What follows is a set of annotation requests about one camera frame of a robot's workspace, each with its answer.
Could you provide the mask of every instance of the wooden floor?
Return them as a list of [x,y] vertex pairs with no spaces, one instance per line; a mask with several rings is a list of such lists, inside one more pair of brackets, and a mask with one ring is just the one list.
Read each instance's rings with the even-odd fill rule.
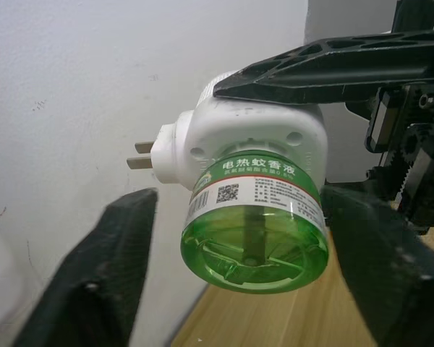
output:
[[[434,248],[434,229],[423,238]],[[209,286],[173,347],[375,346],[341,277],[333,242],[324,274],[285,294],[249,295]]]

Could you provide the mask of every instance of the green label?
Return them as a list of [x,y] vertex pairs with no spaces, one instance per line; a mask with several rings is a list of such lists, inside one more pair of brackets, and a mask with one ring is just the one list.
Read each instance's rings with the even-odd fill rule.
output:
[[286,181],[305,190],[320,203],[317,187],[301,168],[280,155],[256,150],[235,153],[212,165],[197,181],[192,199],[211,184],[241,176],[262,176]]

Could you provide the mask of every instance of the bottle label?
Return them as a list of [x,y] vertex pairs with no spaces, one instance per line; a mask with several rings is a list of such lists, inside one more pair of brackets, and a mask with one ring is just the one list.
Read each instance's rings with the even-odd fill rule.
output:
[[312,179],[281,156],[248,151],[212,165],[193,189],[185,228],[207,212],[238,205],[285,210],[326,234],[320,196]]

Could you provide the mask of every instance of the bottle bottom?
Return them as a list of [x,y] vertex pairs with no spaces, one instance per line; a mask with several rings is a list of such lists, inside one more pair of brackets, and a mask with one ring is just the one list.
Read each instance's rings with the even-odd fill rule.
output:
[[254,294],[305,286],[328,262],[325,237],[313,224],[259,206],[223,207],[201,215],[185,228],[181,251],[203,280]]

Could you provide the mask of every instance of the green liquid bottle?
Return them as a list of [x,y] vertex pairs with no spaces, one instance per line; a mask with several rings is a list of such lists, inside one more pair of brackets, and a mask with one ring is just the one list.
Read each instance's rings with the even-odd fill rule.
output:
[[197,181],[182,234],[184,262],[213,285],[243,293],[292,291],[325,270],[320,196],[290,160],[233,153]]

